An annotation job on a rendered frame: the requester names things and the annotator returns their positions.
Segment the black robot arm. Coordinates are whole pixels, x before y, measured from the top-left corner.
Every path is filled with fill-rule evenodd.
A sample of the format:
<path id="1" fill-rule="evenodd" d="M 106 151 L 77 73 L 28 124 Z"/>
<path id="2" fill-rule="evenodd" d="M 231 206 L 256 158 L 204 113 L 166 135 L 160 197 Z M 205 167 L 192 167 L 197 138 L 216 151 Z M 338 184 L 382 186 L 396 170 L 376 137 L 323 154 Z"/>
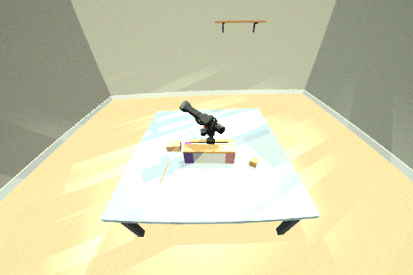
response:
<path id="1" fill-rule="evenodd" d="M 203 125 L 205 127 L 204 129 L 200 129 L 201 136 L 209 136 L 208 128 L 210 130 L 217 131 L 217 133 L 219 134 L 223 134 L 226 129 L 224 126 L 217 123 L 218 120 L 216 120 L 214 116 L 210 114 L 201 113 L 200 111 L 192 107 L 191 103 L 189 103 L 187 100 L 182 101 L 182 103 L 179 106 L 179 109 L 183 112 L 190 113 L 199 125 Z"/>

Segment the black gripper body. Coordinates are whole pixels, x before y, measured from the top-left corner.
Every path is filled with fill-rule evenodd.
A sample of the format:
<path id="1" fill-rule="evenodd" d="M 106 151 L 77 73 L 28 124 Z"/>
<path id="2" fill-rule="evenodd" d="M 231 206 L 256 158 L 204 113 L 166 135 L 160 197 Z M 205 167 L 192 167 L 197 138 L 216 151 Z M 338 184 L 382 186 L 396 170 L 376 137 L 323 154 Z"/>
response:
<path id="1" fill-rule="evenodd" d="M 214 145 L 214 144 L 215 144 L 215 138 L 213 138 L 213 136 L 215 136 L 215 130 L 210 130 L 210 129 L 208 128 L 208 131 L 209 131 L 209 136 L 210 136 L 210 137 L 207 137 L 207 139 L 206 139 L 206 144 L 212 144 L 212 145 Z"/>

